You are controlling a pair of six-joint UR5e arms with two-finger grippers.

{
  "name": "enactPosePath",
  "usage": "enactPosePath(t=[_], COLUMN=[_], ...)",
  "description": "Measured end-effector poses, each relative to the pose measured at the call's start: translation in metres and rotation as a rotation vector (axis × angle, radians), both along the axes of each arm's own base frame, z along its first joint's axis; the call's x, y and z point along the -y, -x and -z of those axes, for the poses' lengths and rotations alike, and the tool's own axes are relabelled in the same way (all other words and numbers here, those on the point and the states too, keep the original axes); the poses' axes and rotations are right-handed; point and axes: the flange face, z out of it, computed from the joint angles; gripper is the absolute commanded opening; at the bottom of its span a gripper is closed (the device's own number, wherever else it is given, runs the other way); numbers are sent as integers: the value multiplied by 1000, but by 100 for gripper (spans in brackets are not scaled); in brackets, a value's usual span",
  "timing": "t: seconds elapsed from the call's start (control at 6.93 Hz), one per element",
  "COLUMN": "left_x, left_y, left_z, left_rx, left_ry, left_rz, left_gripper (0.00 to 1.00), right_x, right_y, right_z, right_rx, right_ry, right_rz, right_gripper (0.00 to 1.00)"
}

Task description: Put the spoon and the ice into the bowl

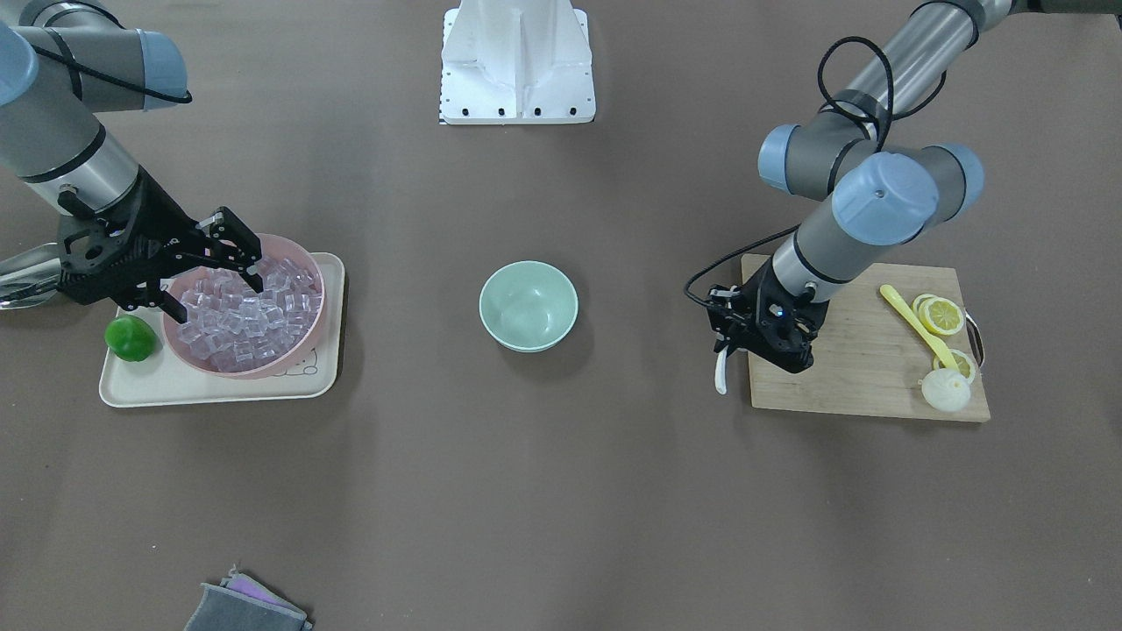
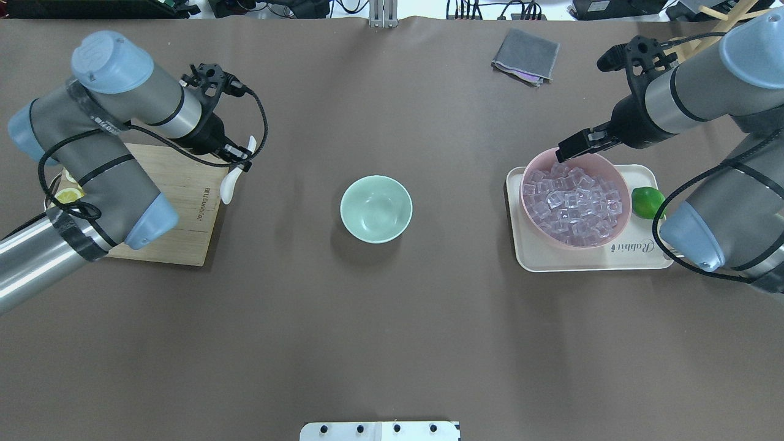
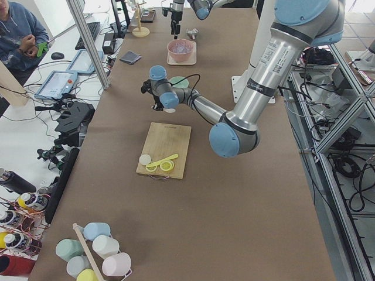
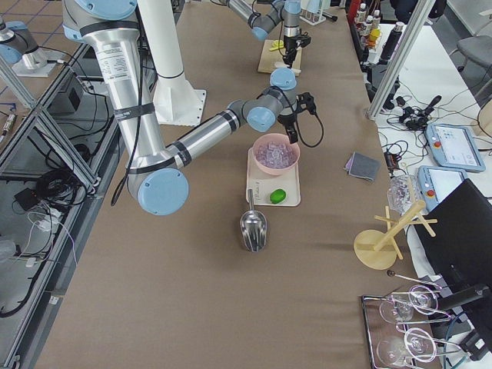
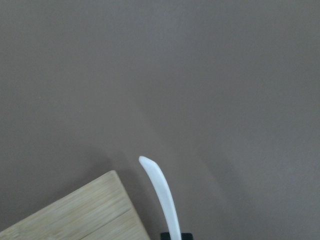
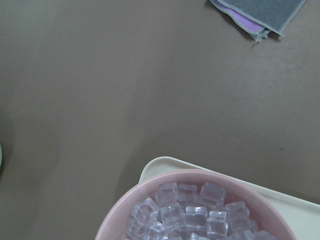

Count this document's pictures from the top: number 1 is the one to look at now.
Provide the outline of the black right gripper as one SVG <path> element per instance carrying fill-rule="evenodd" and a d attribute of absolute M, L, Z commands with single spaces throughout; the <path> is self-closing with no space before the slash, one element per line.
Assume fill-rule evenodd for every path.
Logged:
<path fill-rule="evenodd" d="M 57 289 L 81 305 L 110 299 L 127 312 L 159 308 L 187 323 L 188 311 L 160 280 L 200 266 L 232 271 L 263 292 L 260 239 L 228 207 L 197 223 L 145 170 L 104 210 L 88 205 L 74 185 L 62 188 L 57 200 L 67 212 L 59 217 Z"/>

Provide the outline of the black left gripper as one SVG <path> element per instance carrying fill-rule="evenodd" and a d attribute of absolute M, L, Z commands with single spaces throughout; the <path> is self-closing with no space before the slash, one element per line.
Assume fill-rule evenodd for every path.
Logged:
<path fill-rule="evenodd" d="M 744 285 L 712 285 L 707 311 L 717 338 L 714 353 L 748 351 L 791 374 L 808 369 L 829 307 L 813 302 L 816 294 L 808 287 L 788 292 L 771 262 Z"/>

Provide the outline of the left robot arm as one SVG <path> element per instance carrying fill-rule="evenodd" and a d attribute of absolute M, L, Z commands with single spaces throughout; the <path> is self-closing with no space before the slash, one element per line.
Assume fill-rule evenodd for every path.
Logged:
<path fill-rule="evenodd" d="M 973 150 L 958 144 L 892 147 L 888 136 L 898 120 L 934 100 L 947 68 L 982 33 L 1026 11 L 1033 4 L 919 4 L 884 46 L 853 37 L 874 60 L 849 86 L 824 89 L 810 124 L 769 132 L 758 154 L 761 179 L 818 207 L 780 234 L 782 246 L 744 284 L 714 285 L 698 299 L 716 335 L 718 391 L 727 359 L 738 351 L 792 374 L 811 367 L 811 344 L 834 296 L 891 249 L 976 202 L 985 175 Z"/>

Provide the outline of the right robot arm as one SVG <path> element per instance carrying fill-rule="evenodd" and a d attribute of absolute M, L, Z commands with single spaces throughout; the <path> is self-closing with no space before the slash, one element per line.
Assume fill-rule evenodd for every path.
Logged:
<path fill-rule="evenodd" d="M 229 269 L 263 290 L 252 229 L 226 207 L 193 219 L 100 120 L 191 103 L 168 36 L 127 28 L 99 1 L 4 1 L 1 44 L 3 167 L 59 212 L 55 244 L 3 262 L 6 308 L 109 299 L 184 323 L 164 278 Z"/>

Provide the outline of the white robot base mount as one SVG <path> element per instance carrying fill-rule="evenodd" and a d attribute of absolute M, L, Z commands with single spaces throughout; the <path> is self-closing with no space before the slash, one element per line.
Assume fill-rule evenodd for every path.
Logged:
<path fill-rule="evenodd" d="M 462 1 L 442 25 L 440 124 L 594 121 L 589 20 L 569 1 Z"/>

